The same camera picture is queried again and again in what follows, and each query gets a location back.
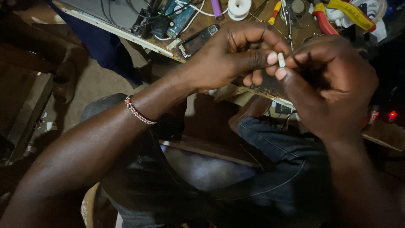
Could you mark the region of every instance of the knee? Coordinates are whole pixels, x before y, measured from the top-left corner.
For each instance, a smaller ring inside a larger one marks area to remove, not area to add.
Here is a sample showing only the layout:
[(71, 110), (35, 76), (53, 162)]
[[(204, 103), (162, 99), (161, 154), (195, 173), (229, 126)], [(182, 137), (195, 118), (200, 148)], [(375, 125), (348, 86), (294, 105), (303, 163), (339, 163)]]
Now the knee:
[(83, 112), (81, 113), (80, 122), (83, 122), (90, 117), (103, 112), (116, 104), (119, 104), (120, 102), (124, 103), (124, 99), (126, 97), (127, 95), (123, 93), (117, 93), (91, 102), (84, 108)]

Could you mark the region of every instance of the purple battery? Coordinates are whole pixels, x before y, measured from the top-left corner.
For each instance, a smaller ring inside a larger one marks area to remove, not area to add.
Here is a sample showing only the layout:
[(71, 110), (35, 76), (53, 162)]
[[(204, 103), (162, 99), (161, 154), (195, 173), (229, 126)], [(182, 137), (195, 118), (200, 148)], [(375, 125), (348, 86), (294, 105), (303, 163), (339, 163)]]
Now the purple battery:
[(222, 20), (222, 12), (218, 0), (211, 0), (212, 10), (217, 21)]

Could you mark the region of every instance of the small white component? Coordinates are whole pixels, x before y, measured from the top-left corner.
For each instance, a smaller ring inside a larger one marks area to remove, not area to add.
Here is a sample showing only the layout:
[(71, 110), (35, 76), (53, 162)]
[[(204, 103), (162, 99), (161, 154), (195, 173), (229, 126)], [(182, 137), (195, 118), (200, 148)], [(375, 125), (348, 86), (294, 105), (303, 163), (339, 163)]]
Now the small white component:
[(279, 66), (280, 66), (280, 67), (285, 67), (285, 66), (286, 66), (286, 62), (284, 61), (284, 55), (283, 55), (283, 53), (280, 52), (280, 53), (277, 55), (277, 57), (278, 57), (278, 59), (279, 59)]

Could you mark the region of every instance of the red light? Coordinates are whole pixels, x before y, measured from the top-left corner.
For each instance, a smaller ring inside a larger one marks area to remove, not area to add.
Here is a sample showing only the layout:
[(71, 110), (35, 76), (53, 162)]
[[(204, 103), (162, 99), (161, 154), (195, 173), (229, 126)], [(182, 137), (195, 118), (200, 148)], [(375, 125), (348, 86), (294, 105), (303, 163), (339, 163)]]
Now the red light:
[(390, 113), (390, 117), (391, 118), (394, 118), (394, 117), (396, 117), (398, 115), (398, 113), (396, 112), (396, 111), (392, 111), (391, 113)]

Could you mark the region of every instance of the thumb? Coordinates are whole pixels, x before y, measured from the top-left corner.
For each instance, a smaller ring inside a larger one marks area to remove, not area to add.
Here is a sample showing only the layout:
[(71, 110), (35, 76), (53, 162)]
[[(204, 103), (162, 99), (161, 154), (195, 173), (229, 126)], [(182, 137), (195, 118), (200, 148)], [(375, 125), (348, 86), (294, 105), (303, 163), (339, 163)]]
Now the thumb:
[(236, 73), (263, 69), (277, 63), (277, 53), (269, 49), (255, 49), (229, 54)]
[(277, 69), (275, 76), (300, 115), (325, 108), (325, 99), (294, 70), (282, 67)]

